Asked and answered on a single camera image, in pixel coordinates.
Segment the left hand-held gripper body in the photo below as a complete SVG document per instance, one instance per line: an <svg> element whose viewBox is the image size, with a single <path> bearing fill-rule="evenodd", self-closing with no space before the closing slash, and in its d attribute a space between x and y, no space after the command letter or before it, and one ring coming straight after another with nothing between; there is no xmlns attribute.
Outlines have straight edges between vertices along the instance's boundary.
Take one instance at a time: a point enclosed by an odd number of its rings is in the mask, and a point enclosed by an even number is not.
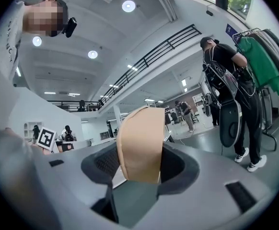
<svg viewBox="0 0 279 230"><path fill-rule="evenodd" d="M40 148L44 154L63 153L74 149L71 142L63 141L61 138L56 138L56 136L56 131L42 127L36 141L37 147Z"/></svg>

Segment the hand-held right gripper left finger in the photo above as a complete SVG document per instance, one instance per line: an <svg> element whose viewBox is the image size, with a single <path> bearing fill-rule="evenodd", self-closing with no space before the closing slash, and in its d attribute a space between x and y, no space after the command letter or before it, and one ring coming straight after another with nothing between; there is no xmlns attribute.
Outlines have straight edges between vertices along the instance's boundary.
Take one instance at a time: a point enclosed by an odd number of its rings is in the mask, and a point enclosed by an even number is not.
<svg viewBox="0 0 279 230"><path fill-rule="evenodd" d="M112 180L119 168L116 143L64 153L34 152L40 208L38 230L123 230L113 199Z"/></svg>

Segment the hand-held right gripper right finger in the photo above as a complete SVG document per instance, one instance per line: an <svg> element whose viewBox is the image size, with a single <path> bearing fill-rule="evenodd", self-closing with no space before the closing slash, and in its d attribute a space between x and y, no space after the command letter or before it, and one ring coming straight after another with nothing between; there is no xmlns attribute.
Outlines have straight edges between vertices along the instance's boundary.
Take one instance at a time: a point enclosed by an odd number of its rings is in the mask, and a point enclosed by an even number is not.
<svg viewBox="0 0 279 230"><path fill-rule="evenodd" d="M274 197L265 183L224 156L178 143L163 146L198 166L186 165L186 188L160 195L135 230L243 230Z"/></svg>

